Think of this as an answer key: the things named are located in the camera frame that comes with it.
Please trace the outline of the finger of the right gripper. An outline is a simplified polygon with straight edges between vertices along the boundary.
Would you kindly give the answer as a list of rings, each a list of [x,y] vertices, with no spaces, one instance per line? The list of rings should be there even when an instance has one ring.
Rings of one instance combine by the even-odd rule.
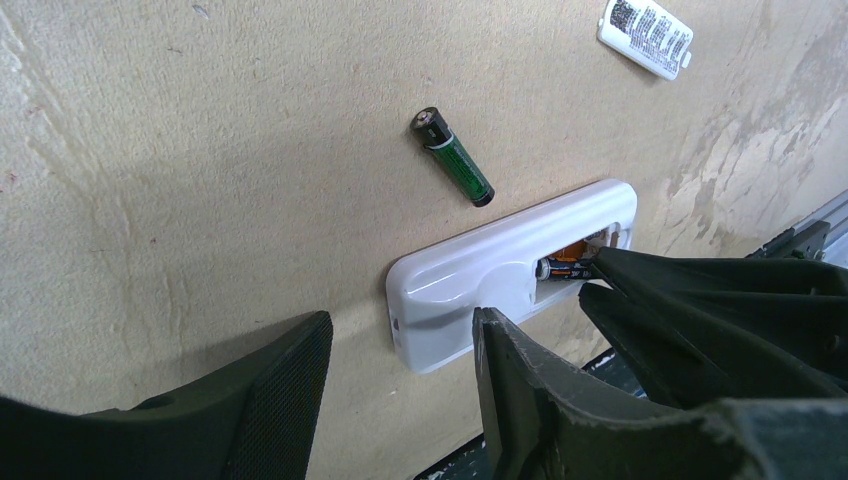
[[[847,270],[797,258],[672,258],[604,248],[593,270],[606,288],[589,287],[591,312],[658,305],[692,295],[776,304],[798,301],[803,312],[847,310]]]
[[[844,297],[586,284],[579,304],[662,405],[847,397]]]

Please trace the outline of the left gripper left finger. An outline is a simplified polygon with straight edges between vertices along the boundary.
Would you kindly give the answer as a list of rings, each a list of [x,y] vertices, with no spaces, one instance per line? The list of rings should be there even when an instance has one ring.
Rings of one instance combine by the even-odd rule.
[[[302,479],[331,356],[325,311],[129,410],[70,415],[1,402],[5,479]]]

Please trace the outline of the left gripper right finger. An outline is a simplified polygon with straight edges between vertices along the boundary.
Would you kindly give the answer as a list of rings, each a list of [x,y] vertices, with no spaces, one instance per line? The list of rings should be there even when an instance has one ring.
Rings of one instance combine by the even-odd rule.
[[[486,349],[536,348],[562,359],[494,308],[473,314],[475,370]],[[611,401],[567,381],[556,394],[555,436],[533,471],[518,479],[843,479],[847,475],[847,404],[838,399],[722,399],[678,410],[629,395]]]

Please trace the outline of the blue black battery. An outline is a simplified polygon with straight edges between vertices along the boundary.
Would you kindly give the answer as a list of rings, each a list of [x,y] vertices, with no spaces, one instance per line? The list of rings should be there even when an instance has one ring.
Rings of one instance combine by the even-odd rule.
[[[537,262],[535,276],[538,281],[576,281],[595,277],[589,260],[560,260],[552,257]]]

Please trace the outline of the white remote control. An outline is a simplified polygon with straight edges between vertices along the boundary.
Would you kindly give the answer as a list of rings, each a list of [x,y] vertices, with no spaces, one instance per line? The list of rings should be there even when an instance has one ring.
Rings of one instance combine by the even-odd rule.
[[[637,194],[605,179],[398,259],[385,290],[395,352],[417,374],[473,347],[477,307],[521,323],[576,293],[579,280],[540,280],[542,258],[582,240],[627,250]]]

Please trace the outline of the green black battery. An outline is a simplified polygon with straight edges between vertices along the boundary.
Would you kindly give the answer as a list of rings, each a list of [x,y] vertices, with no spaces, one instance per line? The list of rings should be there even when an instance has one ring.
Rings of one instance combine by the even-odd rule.
[[[410,130],[475,207],[484,207],[494,199],[494,188],[436,107],[416,113]]]

